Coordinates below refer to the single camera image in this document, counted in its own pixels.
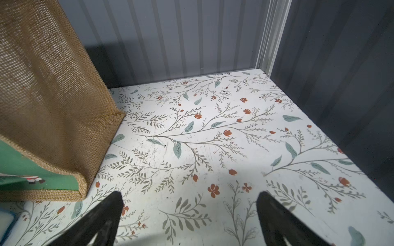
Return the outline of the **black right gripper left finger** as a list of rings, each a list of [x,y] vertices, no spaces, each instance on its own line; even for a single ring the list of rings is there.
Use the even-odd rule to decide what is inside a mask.
[[[94,240],[94,246],[113,246],[123,206],[121,192],[112,192],[50,245],[87,246]]]

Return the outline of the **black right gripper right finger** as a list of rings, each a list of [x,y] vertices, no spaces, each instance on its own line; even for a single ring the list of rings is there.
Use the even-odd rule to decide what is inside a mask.
[[[330,244],[313,232],[301,220],[264,191],[256,202],[260,226],[266,245],[329,246]]]

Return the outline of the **blue cartoon tissue pack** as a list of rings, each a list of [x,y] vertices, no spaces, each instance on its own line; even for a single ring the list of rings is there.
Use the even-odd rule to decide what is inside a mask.
[[[0,226],[1,226],[1,231],[0,231],[0,238],[1,238],[1,246],[4,244],[4,242],[7,240],[15,222],[16,222],[16,215],[15,213],[1,209],[1,217],[0,217]]]

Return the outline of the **green Christmas burlap tote bag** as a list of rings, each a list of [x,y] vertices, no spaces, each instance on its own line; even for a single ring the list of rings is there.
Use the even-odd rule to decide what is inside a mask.
[[[78,184],[2,202],[85,199],[124,116],[58,1],[1,1],[1,141]]]

